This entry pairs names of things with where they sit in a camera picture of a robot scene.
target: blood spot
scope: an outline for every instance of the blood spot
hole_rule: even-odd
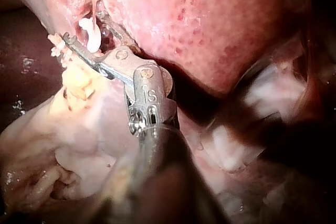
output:
[[[197,35],[197,34],[200,34],[201,33],[201,30],[200,29],[195,29],[193,31],[193,35]]]
[[[175,53],[180,55],[182,53],[182,50],[180,48],[176,47]]]
[[[67,94],[67,90],[66,89],[64,89],[64,91],[63,91],[63,97],[64,97],[64,99],[68,98],[68,94]]]
[[[182,10],[181,10],[179,16],[177,17],[177,20],[182,20],[182,19],[184,18],[184,14],[185,14],[185,9],[182,8]]]
[[[238,53],[238,47],[228,46],[224,49],[224,52],[227,56],[235,56]]]

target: metal instrument jaw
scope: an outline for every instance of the metal instrument jaw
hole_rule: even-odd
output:
[[[154,60],[136,56],[128,46],[120,46],[96,57],[76,36],[65,33],[63,40],[80,59],[102,76],[119,79],[124,85],[129,127],[137,135],[145,127],[165,123],[179,129],[175,90],[170,73]]]

